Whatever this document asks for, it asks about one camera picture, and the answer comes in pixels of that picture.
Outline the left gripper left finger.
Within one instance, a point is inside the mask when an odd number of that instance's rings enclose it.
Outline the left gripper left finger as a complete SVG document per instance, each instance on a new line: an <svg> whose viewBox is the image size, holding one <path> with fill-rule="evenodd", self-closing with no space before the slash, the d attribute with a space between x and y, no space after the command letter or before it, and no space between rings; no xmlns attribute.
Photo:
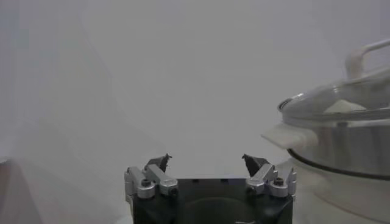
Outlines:
<svg viewBox="0 0 390 224"><path fill-rule="evenodd" d="M179 181L166 174L169 154L150 159L139 169L130 166L124 172L125 199L133 197L142 200L152 199L157 193L168 198L176 198L179 194Z"/></svg>

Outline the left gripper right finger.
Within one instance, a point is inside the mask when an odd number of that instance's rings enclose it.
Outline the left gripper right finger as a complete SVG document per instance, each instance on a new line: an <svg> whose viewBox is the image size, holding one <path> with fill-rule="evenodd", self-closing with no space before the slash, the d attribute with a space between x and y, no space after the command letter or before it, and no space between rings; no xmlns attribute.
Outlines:
<svg viewBox="0 0 390 224"><path fill-rule="evenodd" d="M278 170L267 159L248 154L244 154L242 159L249 173L249 177L245 179L248 194L277 198L296 196L297 172L293 167Z"/></svg>

